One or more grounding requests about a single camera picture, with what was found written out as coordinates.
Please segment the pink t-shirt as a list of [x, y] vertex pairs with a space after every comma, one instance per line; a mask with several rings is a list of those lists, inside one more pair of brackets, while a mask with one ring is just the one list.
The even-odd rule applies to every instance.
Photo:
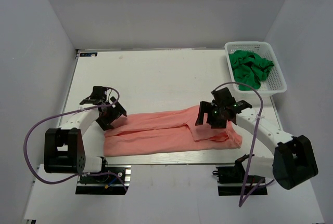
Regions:
[[131, 156], [201, 150], [239, 149], [242, 136], [231, 122], [212, 129], [195, 124], [198, 106], [177, 111], [131, 114], [105, 132], [104, 156]]

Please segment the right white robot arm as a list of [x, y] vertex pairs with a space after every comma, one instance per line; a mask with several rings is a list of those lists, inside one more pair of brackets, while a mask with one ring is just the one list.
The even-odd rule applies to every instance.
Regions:
[[248, 183], [248, 179], [271, 178], [290, 190], [318, 174], [313, 148], [306, 136], [294, 136], [260, 118], [250, 103], [236, 101], [228, 88], [214, 90], [211, 94], [212, 102], [202, 101], [199, 105], [197, 126], [207, 123], [213, 129], [221, 129], [234, 123], [252, 133], [273, 155], [266, 158], [246, 154], [238, 158], [234, 166], [218, 167], [213, 174], [218, 176], [219, 183]]

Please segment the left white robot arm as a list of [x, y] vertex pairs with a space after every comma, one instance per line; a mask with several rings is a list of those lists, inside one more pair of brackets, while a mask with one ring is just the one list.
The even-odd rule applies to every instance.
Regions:
[[118, 102], [119, 93], [111, 87], [94, 86], [92, 93], [80, 102], [80, 109], [58, 128], [45, 133], [44, 169], [47, 173], [100, 173], [104, 158], [86, 156], [83, 136], [96, 122], [103, 131], [127, 112]]

